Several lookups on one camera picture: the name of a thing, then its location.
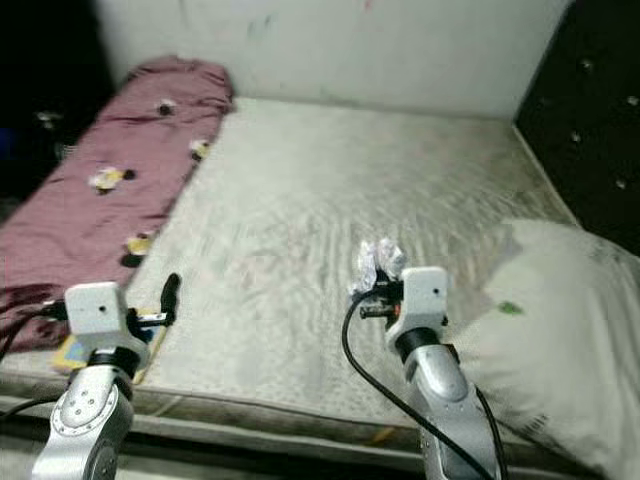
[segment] mattress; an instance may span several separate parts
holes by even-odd
[[[420,468],[412,422],[341,351],[355,255],[388,236],[410,266],[446,267],[450,337],[474,316],[489,248],[478,239],[507,217],[572,222],[505,122],[238,99],[127,291],[130,305],[157,306],[167,275],[183,277],[134,428]],[[382,324],[354,322],[353,339],[406,393]],[[50,357],[7,357],[0,393],[62,388]],[[565,468],[505,435],[510,460]]]

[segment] wrinkled fabric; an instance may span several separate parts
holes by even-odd
[[[0,336],[21,310],[60,298],[77,283],[127,283],[134,269],[121,264],[128,237],[155,231],[192,170],[189,144],[213,139],[231,106],[223,67],[165,57],[143,64],[104,108],[74,153],[0,230]],[[158,104],[169,99],[170,112]],[[105,167],[133,170],[105,195],[88,178]],[[66,323],[31,320],[12,350],[52,348]]]

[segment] white mattress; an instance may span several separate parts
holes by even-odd
[[[146,412],[169,415],[185,399],[211,399],[270,409],[269,428],[285,434],[340,440],[309,425],[287,432],[289,422],[274,412],[412,429],[340,348],[359,242],[389,236],[410,265],[448,268],[453,334],[477,308],[464,292],[483,274],[478,238],[506,217],[570,215],[504,122],[253,99],[236,105],[128,289],[131,305],[155,306],[167,275],[183,278],[178,320],[139,389],[174,403]],[[382,324],[355,326],[356,353],[402,392]],[[44,378],[49,358],[11,355],[2,371]],[[246,421],[257,410],[225,422],[254,428]],[[218,421],[205,416],[190,420]]]

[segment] floor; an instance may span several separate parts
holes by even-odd
[[[0,435],[0,478],[26,480],[44,445],[42,442]],[[275,480],[282,477],[227,468],[121,455],[117,480]]]

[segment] pillow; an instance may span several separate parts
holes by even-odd
[[[453,339],[464,371],[517,433],[640,479],[640,260],[574,228],[505,225],[491,308]]]

